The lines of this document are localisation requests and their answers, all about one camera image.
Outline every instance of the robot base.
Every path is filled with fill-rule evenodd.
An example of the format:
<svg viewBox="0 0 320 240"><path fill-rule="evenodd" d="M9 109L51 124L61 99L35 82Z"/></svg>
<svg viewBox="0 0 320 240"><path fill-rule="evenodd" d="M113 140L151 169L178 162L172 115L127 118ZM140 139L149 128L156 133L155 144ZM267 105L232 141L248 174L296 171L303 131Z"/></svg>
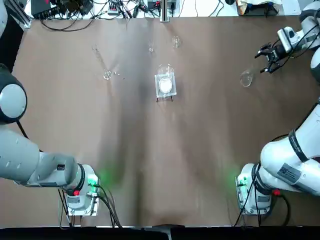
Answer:
<svg viewBox="0 0 320 240"><path fill-rule="evenodd" d="M77 195L66 195L69 216L96 216L99 206L99 188L92 185L99 185L99 178L94 169L87 165L82 165L84 169L84 184Z"/></svg>
<svg viewBox="0 0 320 240"><path fill-rule="evenodd" d="M87 209L76 210L68 207L69 216L97 216L99 208L99 198L92 198Z"/></svg>
<svg viewBox="0 0 320 240"><path fill-rule="evenodd" d="M248 197L250 197L250 196L255 197L255 186L254 185L251 188L250 196L249 196L249 188L252 183L251 176L249 178L250 179L248 179L247 176L243 176L242 174L240 174L238 177L235 177L236 196L237 196L238 206L239 206L240 210L244 207L244 204L245 204ZM258 215L256 205L250 206L249 202L250 202L250 198L246 202L245 207L242 211L242 214L243 215ZM262 208L262 209L260 208L259 214L260 215L267 214L269 212L269 210L270 210L269 206Z"/></svg>

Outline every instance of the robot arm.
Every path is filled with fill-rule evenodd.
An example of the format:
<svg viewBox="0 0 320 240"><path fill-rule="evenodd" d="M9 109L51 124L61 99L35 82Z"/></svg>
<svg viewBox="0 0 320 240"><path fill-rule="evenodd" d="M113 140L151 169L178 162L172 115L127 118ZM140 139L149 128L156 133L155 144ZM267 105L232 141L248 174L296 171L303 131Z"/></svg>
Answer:
<svg viewBox="0 0 320 240"><path fill-rule="evenodd" d="M26 112L22 84L0 65L0 178L35 188L61 188L72 215L96 215L99 179L89 165L72 156L41 152L29 139L7 128Z"/></svg>
<svg viewBox="0 0 320 240"><path fill-rule="evenodd" d="M302 50L317 49L320 46L319 23L320 23L320 1L315 1L307 5L299 17L302 30L295 32L292 27L286 26L277 32L278 41L274 44L270 42L263 45L255 58L266 56L268 65L260 70L261 73L274 71L281 68L285 62L284 58L292 58L294 54ZM320 65L320 53L314 55L313 64L311 64L312 74L319 75L319 70L313 66Z"/></svg>
<svg viewBox="0 0 320 240"><path fill-rule="evenodd" d="M244 213L257 215L258 208L260 214L266 214L273 189L320 196L320 163L314 160L320 156L319 143L320 98L297 130L263 147L261 166L249 163L243 167L235 181L239 206L245 205Z"/></svg>

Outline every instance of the brown table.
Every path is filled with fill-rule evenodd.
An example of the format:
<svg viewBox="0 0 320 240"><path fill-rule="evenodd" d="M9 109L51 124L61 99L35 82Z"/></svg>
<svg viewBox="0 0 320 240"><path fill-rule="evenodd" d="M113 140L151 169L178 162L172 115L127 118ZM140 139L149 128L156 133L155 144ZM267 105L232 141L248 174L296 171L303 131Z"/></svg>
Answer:
<svg viewBox="0 0 320 240"><path fill-rule="evenodd" d="M230 225L239 213L234 177L259 161L264 144L295 128L320 95L311 51L272 75L257 75L248 88L240 85L246 68L265 66L266 59L253 56L285 26L299 29L298 18L96 20L72 33L33 22L13 70L28 94L22 125L43 151L92 165L111 188L125 226ZM182 44L174 49L176 35ZM102 78L93 45L117 72L110 81ZM165 63L175 69L177 96L156 103L154 74ZM56 189L4 179L0 189L0 215L6 216L0 226L58 224ZM319 225L319 198L285 194L291 225ZM278 225L285 214L278 201L264 224ZM103 205L98 217L82 221L110 225ZM256 217L247 224L257 224Z"/></svg>

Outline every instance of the cable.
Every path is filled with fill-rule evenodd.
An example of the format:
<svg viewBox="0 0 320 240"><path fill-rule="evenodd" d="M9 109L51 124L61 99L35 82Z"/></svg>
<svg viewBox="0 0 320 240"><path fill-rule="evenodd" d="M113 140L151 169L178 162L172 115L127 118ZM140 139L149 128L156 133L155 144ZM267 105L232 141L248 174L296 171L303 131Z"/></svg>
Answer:
<svg viewBox="0 0 320 240"><path fill-rule="evenodd" d="M78 20L78 17L79 17L79 13L78 13L76 19L73 21L73 23L71 23L71 24L70 24L69 26L67 26L67 27L60 28L60 29L59 29L59 28L54 28L54 27L47 26L47 25L44 23L44 20L43 20L43 19L41 19L40 22L41 22L42 25L44 25L46 28L48 28L48 29L50 29L50 30L52 30L52 31L67 32L66 30L67 30L68 28L71 28L71 27L76 23L76 21Z"/></svg>
<svg viewBox="0 0 320 240"><path fill-rule="evenodd" d="M122 228L121 224L116 220L114 213L112 212L111 208L110 208L110 204L102 197L102 196L97 196L97 198L99 198L109 209L110 212L110 217L114 219L115 223L118 225L119 228Z"/></svg>
<svg viewBox="0 0 320 240"><path fill-rule="evenodd" d="M251 188L252 188L252 186L254 185L254 181L256 180L256 176L257 176L257 175L255 174L255 175L254 175L254 178L253 178L253 180L252 180L252 183L251 183L251 185L250 185L250 187L249 187L248 195L247 195L247 197L246 197L246 200L245 200L245 202L244 202L244 205L243 205L243 207L241 208L241 211L240 211L240 213L239 213L239 215L238 215L238 217L237 217L237 219L236 219L235 224L233 225L233 227L235 227L235 226L238 224L239 219L240 219L240 216L242 215L242 212L243 212L244 209L245 209L245 206L246 206L247 201L248 201L248 199L249 199L249 195L250 195L250 192L251 192Z"/></svg>
<svg viewBox="0 0 320 240"><path fill-rule="evenodd" d="M195 11L196 11L196 16L198 17L197 0L194 0L194 7L195 7Z"/></svg>
<svg viewBox="0 0 320 240"><path fill-rule="evenodd" d="M260 227L260 225L261 225L261 215L260 215L260 210L258 209L257 188L256 187L254 188L254 200L255 200L256 213L257 213L257 217L258 217L258 227Z"/></svg>
<svg viewBox="0 0 320 240"><path fill-rule="evenodd" d="M317 40L318 36L320 35L320 31L318 32L318 34L315 36L315 39L311 42L311 44L307 47L306 50L304 50L302 53L300 53L299 55L297 56L293 56L294 59L300 57L301 55L303 55L307 50L310 49L310 47L312 46L312 44L314 44L314 42Z"/></svg>
<svg viewBox="0 0 320 240"><path fill-rule="evenodd" d="M18 125L22 135L26 138L26 139L29 139L28 135L26 134L24 128L22 127L21 123L19 120L16 121L16 124Z"/></svg>
<svg viewBox="0 0 320 240"><path fill-rule="evenodd" d="M299 42L297 43L297 45L295 45L295 47L291 50L291 52L289 53L287 59L284 61L284 63L280 66L280 68L282 68L291 58L291 55L294 53L294 51L296 50L296 48L299 46L299 44L301 43L301 41L306 37L306 35L308 35L313 29L315 29L318 25L314 25L314 27L312 27L309 31L307 31L307 33L305 35L302 36L302 38L299 40Z"/></svg>
<svg viewBox="0 0 320 240"><path fill-rule="evenodd" d="M180 11L180 13L179 13L178 18L180 18L180 15L181 15L181 13L182 13L182 9L184 9L185 1L186 1L186 0L183 0L182 7L181 7L181 11Z"/></svg>
<svg viewBox="0 0 320 240"><path fill-rule="evenodd" d="M272 48L277 44L277 42L279 42L280 39L278 39L277 41L275 41L273 44L272 44Z"/></svg>
<svg viewBox="0 0 320 240"><path fill-rule="evenodd" d="M285 204L286 204L287 212L286 212L285 219L284 219L283 223L281 224L282 227L285 227L285 226L288 225L288 223L290 221L290 218L291 218L291 205L290 205L288 199L286 198L286 196L281 194L278 197L282 198L284 200Z"/></svg>
<svg viewBox="0 0 320 240"><path fill-rule="evenodd" d="M222 3L222 8L219 9L218 13L216 14L216 17L218 17L220 11L225 7L224 3L221 0L219 0L219 2Z"/></svg>
<svg viewBox="0 0 320 240"><path fill-rule="evenodd" d="M110 200L109 200L108 195L107 195L106 191L104 190L104 188L102 186L100 186L100 185L99 185L99 188L102 189L102 191L103 191L103 193L104 193L104 195L105 195L105 197L107 199L107 202L109 202ZM118 226L121 226L120 221L119 221L119 217L118 217L118 214L117 214L117 211L116 211L116 204L115 204L114 196L112 195L111 191L108 188L107 188L107 190L108 190L108 192L109 192L109 194L111 196L111 207L112 207L112 210L113 210L113 215L115 217L115 220L118 223Z"/></svg>
<svg viewBox="0 0 320 240"><path fill-rule="evenodd" d="M79 13L77 15L77 18L76 20L74 20L74 22L68 26L68 27L65 27L65 28L61 28L61 29L58 29L58 28L53 28L53 27L50 27L50 26L47 26L43 20L40 20L41 24L44 25L46 28L50 29L50 30L53 30L53 31L61 31L61 32L76 32L76 31L80 31L80 30L83 30L83 29L86 29L87 27L89 27L91 25L91 23L95 20L95 18L102 12L102 10L105 8L105 6L107 5L109 1L105 2L103 7L100 9L100 11L97 13L97 15L94 15L92 17L92 20L84 27L81 27L81 28L77 28L77 29L71 29L71 30L68 30L68 28L70 28L73 24L75 24L75 22L77 21L77 19L79 18Z"/></svg>
<svg viewBox="0 0 320 240"><path fill-rule="evenodd" d="M215 7L215 9L213 10L213 12L212 12L208 17L211 17L211 15L215 13L215 11L216 11L217 8L219 7L219 4L220 4L220 3L221 3L221 0L219 0L217 6Z"/></svg>

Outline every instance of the green led light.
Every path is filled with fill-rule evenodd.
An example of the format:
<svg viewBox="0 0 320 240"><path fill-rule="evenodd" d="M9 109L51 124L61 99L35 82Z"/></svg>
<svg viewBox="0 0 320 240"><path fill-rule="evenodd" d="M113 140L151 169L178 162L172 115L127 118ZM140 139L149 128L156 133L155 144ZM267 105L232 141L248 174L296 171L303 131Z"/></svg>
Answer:
<svg viewBox="0 0 320 240"><path fill-rule="evenodd" d="M88 176L88 184L97 185L98 184L98 177L94 174L90 174Z"/></svg>

